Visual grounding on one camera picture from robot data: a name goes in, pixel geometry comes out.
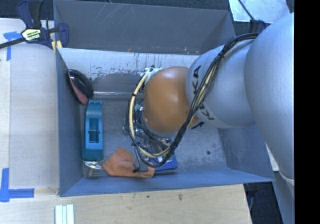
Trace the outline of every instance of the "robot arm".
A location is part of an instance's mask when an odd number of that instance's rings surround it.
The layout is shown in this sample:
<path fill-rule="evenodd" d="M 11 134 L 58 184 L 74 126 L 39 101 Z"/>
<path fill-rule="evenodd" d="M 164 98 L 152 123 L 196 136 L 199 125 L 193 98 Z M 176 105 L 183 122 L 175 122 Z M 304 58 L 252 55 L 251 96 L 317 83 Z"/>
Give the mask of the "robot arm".
<path fill-rule="evenodd" d="M 256 124 L 281 174 L 294 185 L 293 20 L 291 14 L 259 35 L 236 38 L 201 55 L 189 69 L 153 74 L 140 118 L 146 133 L 183 136 L 185 122 L 217 128 Z"/>

